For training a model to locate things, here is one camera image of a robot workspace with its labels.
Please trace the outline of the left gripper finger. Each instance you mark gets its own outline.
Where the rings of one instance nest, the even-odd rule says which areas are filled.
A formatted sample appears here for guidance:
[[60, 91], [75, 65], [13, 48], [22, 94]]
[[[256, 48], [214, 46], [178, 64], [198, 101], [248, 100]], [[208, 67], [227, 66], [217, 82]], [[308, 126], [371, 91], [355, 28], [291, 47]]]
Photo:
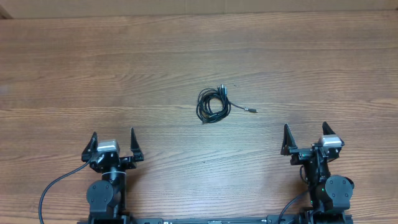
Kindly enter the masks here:
[[93, 156], [93, 153], [96, 152], [98, 147], [98, 135], [96, 132], [93, 133], [91, 136], [91, 139], [85, 149], [83, 150], [81, 154], [81, 161], [82, 162], [88, 162], [91, 157]]
[[134, 161], [135, 162], [144, 161], [144, 154], [142, 153], [141, 148], [139, 146], [139, 143], [138, 143], [138, 141], [136, 139], [134, 128], [131, 128], [130, 150], [133, 153], [133, 157], [134, 157]]

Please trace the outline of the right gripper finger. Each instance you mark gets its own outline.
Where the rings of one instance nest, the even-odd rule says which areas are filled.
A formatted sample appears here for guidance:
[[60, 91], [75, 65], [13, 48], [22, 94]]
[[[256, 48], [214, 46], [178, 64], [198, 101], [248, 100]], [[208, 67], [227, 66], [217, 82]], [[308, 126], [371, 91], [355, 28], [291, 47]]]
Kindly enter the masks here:
[[284, 124], [284, 138], [280, 154], [283, 156], [289, 156], [296, 153], [296, 150], [297, 150], [297, 145], [295, 143], [295, 139], [291, 133], [289, 125], [286, 123]]
[[330, 126], [329, 126], [329, 124], [326, 122], [326, 121], [324, 121], [323, 123], [322, 123], [322, 130], [323, 130], [323, 135], [329, 135], [329, 134], [336, 134], [335, 132], [334, 132], [334, 130], [332, 130], [331, 128], [330, 128]]

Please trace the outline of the black cable silver plugs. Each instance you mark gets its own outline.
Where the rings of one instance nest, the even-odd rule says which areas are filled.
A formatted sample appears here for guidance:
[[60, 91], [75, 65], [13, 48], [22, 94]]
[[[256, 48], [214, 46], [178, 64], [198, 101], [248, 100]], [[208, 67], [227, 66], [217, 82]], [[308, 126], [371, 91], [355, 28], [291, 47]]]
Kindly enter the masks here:
[[[212, 111], [211, 100], [221, 102], [222, 109]], [[197, 99], [196, 114], [203, 124], [217, 123], [227, 117], [231, 112], [231, 103], [227, 97], [227, 89], [223, 85], [215, 88], [203, 89]]]

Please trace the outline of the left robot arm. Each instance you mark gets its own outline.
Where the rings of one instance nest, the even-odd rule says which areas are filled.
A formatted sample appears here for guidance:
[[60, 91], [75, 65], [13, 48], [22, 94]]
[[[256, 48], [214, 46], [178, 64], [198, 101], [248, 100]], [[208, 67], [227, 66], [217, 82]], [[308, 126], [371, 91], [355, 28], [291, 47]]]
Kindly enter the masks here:
[[144, 160], [134, 129], [131, 129], [130, 150], [130, 156], [121, 157], [117, 140], [99, 141], [96, 133], [83, 150], [81, 160], [101, 174], [101, 180], [93, 182], [86, 191], [90, 205], [88, 223], [136, 222], [126, 211], [126, 171], [135, 169]]

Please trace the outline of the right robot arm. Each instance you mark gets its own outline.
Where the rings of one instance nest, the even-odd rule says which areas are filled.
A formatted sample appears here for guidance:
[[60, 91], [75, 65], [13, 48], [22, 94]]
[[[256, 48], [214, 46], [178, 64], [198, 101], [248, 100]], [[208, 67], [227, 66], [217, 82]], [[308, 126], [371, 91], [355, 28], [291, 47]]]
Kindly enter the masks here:
[[341, 175], [331, 175], [329, 163], [340, 156], [344, 141], [328, 125], [322, 124], [323, 134], [310, 148], [298, 148], [288, 124], [284, 125], [284, 138], [280, 154], [290, 156], [290, 164], [300, 166], [300, 178], [308, 190], [294, 198], [293, 204], [309, 194], [311, 207], [300, 211], [299, 223], [348, 223], [345, 215], [350, 208], [354, 183]]

